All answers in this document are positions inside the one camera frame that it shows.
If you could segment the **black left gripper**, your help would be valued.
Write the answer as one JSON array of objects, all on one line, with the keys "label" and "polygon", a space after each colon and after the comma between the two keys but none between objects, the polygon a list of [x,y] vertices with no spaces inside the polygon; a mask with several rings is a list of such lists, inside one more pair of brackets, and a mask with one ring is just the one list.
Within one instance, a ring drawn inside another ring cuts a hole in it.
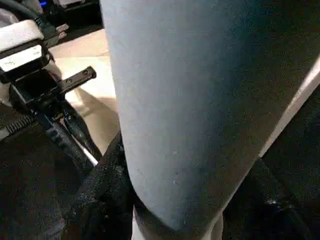
[{"label": "black left gripper", "polygon": [[77,113],[63,113],[62,94],[96,77],[91,66],[64,80],[41,69],[15,80],[9,87],[9,100],[17,111],[33,116],[45,115],[45,133],[71,158],[76,168],[94,168],[102,154],[83,118]]}]

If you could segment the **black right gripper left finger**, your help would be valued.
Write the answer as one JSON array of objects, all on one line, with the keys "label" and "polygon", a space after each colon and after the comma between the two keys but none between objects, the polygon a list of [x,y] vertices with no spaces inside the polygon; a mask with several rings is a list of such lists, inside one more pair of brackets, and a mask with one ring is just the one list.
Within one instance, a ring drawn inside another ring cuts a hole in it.
[{"label": "black right gripper left finger", "polygon": [[80,186],[65,217],[63,240],[129,240],[134,191],[121,133]]}]

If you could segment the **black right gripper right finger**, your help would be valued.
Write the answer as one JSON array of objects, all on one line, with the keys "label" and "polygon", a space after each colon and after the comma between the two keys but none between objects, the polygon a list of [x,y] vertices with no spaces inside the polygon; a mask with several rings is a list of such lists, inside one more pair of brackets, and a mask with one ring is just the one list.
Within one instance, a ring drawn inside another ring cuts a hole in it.
[{"label": "black right gripper right finger", "polygon": [[320,229],[258,159],[223,212],[224,240],[318,240]]}]

